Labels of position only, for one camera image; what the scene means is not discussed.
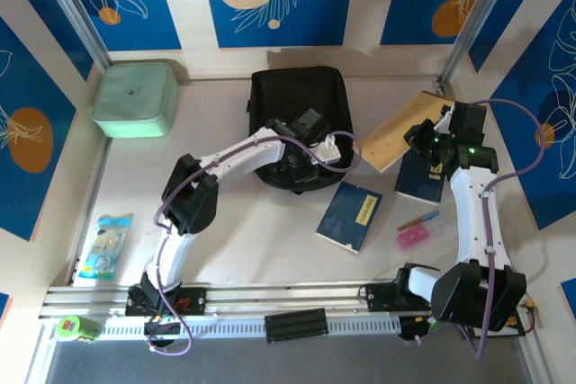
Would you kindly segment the tan kraft notebook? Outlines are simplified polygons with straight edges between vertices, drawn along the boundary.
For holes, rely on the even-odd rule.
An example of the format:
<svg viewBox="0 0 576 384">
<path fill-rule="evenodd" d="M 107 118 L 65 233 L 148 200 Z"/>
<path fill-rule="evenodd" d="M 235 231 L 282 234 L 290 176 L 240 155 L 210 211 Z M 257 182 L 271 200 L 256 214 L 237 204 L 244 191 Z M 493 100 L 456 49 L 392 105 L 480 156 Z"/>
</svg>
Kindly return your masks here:
<svg viewBox="0 0 576 384">
<path fill-rule="evenodd" d="M 444 106 L 455 103 L 427 91 L 420 92 L 410 99 L 387 121 L 382 123 L 365 138 L 359 140 L 361 157 L 379 173 L 385 172 L 409 150 L 404 139 L 408 130 L 424 120 L 438 123 Z"/>
</svg>

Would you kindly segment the black fabric backpack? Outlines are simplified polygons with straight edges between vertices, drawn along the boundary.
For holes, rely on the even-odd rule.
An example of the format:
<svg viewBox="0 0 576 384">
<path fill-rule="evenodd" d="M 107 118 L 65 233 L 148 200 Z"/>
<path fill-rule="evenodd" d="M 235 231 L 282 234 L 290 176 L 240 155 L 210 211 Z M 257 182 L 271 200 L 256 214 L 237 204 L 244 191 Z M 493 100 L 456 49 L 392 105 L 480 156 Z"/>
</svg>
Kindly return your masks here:
<svg viewBox="0 0 576 384">
<path fill-rule="evenodd" d="M 337 69 L 326 66 L 297 67 L 252 74 L 247 104 L 250 135 L 273 118 L 292 121 L 309 109 L 328 121 L 328 133 L 353 131 L 345 83 Z M 256 170 L 260 180 L 277 189 L 302 194 L 329 187 L 344 177 L 342 173 L 317 165 L 319 177 L 316 182 L 294 183 L 289 177 L 288 165 L 281 159 Z"/>
</svg>

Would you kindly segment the blue book with yellow label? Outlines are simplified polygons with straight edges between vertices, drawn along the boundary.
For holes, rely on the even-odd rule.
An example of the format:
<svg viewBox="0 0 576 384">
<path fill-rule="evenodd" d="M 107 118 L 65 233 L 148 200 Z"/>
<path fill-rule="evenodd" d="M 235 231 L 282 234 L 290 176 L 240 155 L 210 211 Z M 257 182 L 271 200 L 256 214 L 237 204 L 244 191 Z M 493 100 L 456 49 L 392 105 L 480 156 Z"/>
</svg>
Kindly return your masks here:
<svg viewBox="0 0 576 384">
<path fill-rule="evenodd" d="M 382 199 L 378 192 L 341 182 L 315 234 L 358 254 Z"/>
<path fill-rule="evenodd" d="M 416 150 L 402 158 L 394 191 L 399 195 L 438 206 L 442 199 L 445 175 L 443 165 L 431 165 Z"/>
</svg>

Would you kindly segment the wooden pencil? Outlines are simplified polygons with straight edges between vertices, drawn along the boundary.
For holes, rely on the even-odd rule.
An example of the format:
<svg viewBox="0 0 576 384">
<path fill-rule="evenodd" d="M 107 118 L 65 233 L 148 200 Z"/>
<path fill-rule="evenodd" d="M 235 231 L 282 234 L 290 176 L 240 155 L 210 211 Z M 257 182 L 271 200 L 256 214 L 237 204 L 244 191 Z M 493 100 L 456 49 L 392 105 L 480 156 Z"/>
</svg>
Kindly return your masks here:
<svg viewBox="0 0 576 384">
<path fill-rule="evenodd" d="M 398 232 L 402 232 L 402 231 L 404 231 L 404 230 L 406 230 L 406 229 L 408 229 L 408 228 L 415 227 L 415 226 L 417 226 L 418 224 L 421 224 L 421 223 L 424 223 L 424 222 L 427 222 L 427 221 L 429 221 L 429 220 L 431 220 L 431 219 L 436 218 L 438 215 L 439 215 L 439 211 L 438 211 L 438 210 L 431 211 L 431 212 L 429 212 L 429 213 L 427 213 L 427 214 L 425 214 L 425 215 L 423 215 L 423 216 L 421 216 L 421 217 L 419 217 L 419 218 L 413 219 L 412 221 L 407 222 L 407 223 L 401 225 L 400 227 L 397 228 L 397 231 L 398 231 Z"/>
</svg>

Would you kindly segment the pink plastic stationery case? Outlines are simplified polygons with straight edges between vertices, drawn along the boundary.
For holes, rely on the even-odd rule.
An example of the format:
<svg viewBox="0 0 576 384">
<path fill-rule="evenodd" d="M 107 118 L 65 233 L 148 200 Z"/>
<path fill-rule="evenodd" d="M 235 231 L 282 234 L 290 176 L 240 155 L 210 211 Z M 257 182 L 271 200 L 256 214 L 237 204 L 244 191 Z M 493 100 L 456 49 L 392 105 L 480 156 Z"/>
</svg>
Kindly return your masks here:
<svg viewBox="0 0 576 384">
<path fill-rule="evenodd" d="M 446 227 L 442 221 L 429 220 L 400 232 L 396 242 L 402 250 L 406 250 L 429 239 L 442 237 L 445 232 Z"/>
</svg>

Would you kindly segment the mint green zip case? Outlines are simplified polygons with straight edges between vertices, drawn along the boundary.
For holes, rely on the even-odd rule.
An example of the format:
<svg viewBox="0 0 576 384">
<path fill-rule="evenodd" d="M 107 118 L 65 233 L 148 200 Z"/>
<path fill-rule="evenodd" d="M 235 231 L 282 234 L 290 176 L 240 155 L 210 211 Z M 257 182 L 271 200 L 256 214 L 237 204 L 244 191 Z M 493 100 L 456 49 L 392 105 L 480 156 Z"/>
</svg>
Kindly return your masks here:
<svg viewBox="0 0 576 384">
<path fill-rule="evenodd" d="M 103 74 L 91 117 L 108 138 L 157 138 L 172 129 L 177 101 L 168 64 L 117 64 Z"/>
</svg>

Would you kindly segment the black ribbed block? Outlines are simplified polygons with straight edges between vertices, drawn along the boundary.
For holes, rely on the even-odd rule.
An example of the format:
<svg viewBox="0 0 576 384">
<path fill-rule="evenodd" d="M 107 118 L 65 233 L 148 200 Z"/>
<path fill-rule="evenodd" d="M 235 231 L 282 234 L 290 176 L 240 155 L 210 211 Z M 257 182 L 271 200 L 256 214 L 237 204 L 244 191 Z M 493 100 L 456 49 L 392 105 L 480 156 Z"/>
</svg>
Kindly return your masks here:
<svg viewBox="0 0 576 384">
<path fill-rule="evenodd" d="M 324 308 L 315 308 L 265 316 L 265 337 L 269 344 L 327 335 Z"/>
</svg>

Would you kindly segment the grey metal sheet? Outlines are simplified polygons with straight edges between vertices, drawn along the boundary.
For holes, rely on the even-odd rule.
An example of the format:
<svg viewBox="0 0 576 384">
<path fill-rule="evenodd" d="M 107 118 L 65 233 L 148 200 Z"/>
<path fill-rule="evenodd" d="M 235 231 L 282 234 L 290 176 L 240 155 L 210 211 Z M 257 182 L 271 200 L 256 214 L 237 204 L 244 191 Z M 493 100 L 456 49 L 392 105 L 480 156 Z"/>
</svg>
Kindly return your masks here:
<svg viewBox="0 0 576 384">
<path fill-rule="evenodd" d="M 492 339 L 481 359 L 452 328 L 420 344 L 394 335 L 279 344 L 207 339 L 179 357 L 137 341 L 58 343 L 26 384 L 533 384 L 519 344 Z"/>
</svg>

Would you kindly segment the black power distribution board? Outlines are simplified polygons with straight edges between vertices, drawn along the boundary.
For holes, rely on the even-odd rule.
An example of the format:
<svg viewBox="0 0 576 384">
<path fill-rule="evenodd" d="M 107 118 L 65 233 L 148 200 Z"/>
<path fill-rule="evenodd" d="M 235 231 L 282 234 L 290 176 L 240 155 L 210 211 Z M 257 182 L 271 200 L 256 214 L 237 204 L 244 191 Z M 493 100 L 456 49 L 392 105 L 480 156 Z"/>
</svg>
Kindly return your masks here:
<svg viewBox="0 0 576 384">
<path fill-rule="evenodd" d="M 472 339 L 480 339 L 482 336 L 480 328 L 466 326 L 465 330 Z M 526 331 L 517 310 L 498 332 L 489 331 L 487 334 L 488 337 L 519 337 L 525 335 Z"/>
</svg>

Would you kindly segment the light blue printed packet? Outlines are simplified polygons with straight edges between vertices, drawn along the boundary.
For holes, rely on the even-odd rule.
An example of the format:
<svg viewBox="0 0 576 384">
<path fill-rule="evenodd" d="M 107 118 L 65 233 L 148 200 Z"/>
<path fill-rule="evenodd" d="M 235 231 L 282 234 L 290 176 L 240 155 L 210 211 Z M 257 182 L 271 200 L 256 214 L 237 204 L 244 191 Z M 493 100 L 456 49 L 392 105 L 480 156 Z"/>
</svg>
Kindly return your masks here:
<svg viewBox="0 0 576 384">
<path fill-rule="evenodd" d="M 132 218 L 129 213 L 120 217 L 103 215 L 97 220 L 90 247 L 79 266 L 79 278 L 102 281 L 114 278 Z"/>
</svg>

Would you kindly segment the green cylinder with label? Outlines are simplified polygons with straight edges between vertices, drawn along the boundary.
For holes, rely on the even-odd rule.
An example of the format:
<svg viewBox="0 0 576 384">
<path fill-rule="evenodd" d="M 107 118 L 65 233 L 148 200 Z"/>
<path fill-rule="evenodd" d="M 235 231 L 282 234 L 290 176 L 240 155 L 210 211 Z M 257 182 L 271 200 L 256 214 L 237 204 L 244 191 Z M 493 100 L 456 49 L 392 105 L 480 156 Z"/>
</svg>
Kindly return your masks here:
<svg viewBox="0 0 576 384">
<path fill-rule="evenodd" d="M 76 315 L 63 317 L 57 325 L 57 336 L 61 341 L 91 343 L 99 338 L 103 326 L 92 319 Z"/>
</svg>

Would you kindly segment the aluminium side rail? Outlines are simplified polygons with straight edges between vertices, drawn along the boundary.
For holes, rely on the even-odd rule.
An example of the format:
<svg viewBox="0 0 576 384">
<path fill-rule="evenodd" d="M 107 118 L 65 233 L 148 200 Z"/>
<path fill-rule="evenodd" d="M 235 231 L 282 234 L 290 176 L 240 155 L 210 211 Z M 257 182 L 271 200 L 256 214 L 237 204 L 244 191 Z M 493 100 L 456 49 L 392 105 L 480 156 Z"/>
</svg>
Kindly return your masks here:
<svg viewBox="0 0 576 384">
<path fill-rule="evenodd" d="M 455 102 L 457 97 L 450 83 L 442 81 L 440 78 L 434 83 L 435 92 L 438 96 L 447 99 L 448 101 Z"/>
</svg>

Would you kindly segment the aluminium corner post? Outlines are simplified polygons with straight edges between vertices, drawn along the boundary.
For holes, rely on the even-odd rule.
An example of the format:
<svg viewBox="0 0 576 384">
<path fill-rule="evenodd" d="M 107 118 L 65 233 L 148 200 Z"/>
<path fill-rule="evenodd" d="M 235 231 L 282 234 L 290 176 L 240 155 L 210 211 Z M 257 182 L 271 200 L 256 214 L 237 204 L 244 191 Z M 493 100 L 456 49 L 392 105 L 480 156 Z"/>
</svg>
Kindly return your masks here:
<svg viewBox="0 0 576 384">
<path fill-rule="evenodd" d="M 81 0 L 57 0 L 79 39 L 103 73 L 111 64 L 108 50 Z"/>
<path fill-rule="evenodd" d="M 446 61 L 445 67 L 438 77 L 438 83 L 446 86 L 454 77 L 455 72 L 467 56 L 476 40 L 482 26 L 490 15 L 497 0 L 476 0 L 472 10 L 463 24 L 460 34 L 456 37 L 453 49 Z"/>
</svg>

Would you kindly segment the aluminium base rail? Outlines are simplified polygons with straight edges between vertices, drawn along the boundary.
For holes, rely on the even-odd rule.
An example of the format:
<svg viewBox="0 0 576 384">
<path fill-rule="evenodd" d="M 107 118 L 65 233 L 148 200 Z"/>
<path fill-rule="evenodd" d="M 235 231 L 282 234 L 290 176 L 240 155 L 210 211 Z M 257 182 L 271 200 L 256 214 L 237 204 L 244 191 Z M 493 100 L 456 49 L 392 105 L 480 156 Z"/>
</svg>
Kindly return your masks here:
<svg viewBox="0 0 576 384">
<path fill-rule="evenodd" d="M 189 317 L 262 317 L 273 314 L 324 308 L 329 317 L 348 314 L 391 313 L 401 316 L 431 311 L 370 312 L 365 285 L 383 281 L 299 282 L 295 284 L 208 284 L 194 283 L 181 288 L 205 288 L 206 302 L 202 316 Z M 92 319 L 127 317 L 125 306 L 130 287 L 50 287 L 40 307 L 39 319 L 66 315 Z"/>
</svg>

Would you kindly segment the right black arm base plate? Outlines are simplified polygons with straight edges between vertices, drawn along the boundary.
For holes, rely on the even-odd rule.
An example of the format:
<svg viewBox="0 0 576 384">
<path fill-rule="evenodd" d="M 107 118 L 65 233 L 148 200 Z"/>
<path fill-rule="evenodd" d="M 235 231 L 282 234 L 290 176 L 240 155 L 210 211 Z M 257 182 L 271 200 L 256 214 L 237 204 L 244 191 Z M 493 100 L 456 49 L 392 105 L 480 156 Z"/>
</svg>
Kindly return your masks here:
<svg viewBox="0 0 576 384">
<path fill-rule="evenodd" d="M 364 286 L 370 312 L 429 311 L 429 303 L 395 282 L 370 283 Z"/>
</svg>

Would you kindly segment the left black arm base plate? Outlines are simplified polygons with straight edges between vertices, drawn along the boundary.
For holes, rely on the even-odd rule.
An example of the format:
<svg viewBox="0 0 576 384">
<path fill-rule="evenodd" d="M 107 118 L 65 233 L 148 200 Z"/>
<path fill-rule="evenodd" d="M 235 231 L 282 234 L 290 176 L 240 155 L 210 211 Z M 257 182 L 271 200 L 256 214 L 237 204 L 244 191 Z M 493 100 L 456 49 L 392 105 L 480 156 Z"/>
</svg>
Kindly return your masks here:
<svg viewBox="0 0 576 384">
<path fill-rule="evenodd" d="M 179 288 L 165 294 L 168 303 L 181 316 L 202 316 L 206 302 L 205 288 Z M 140 286 L 128 290 L 125 306 L 128 317 L 173 316 L 158 290 L 146 291 Z"/>
</svg>

